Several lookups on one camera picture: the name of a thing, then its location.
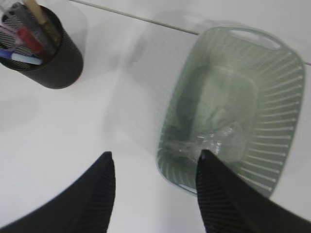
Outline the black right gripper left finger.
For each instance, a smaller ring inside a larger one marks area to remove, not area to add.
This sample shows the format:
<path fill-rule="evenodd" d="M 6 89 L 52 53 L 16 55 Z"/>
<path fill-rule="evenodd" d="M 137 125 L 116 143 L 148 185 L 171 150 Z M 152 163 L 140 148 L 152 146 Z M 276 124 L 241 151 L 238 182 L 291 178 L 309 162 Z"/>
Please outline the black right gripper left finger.
<path fill-rule="evenodd" d="M 105 233 L 115 201 L 112 153 L 104 152 L 72 185 L 2 233 Z"/>

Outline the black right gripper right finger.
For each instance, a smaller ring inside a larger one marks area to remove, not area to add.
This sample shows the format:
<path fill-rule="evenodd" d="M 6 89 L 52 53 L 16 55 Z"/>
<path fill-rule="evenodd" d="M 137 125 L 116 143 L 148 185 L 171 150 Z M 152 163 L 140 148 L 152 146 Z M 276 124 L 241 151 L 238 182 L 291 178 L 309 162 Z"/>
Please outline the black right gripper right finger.
<path fill-rule="evenodd" d="M 202 150 L 197 200 L 207 233 L 309 233 L 311 223 L 270 201 Z"/>

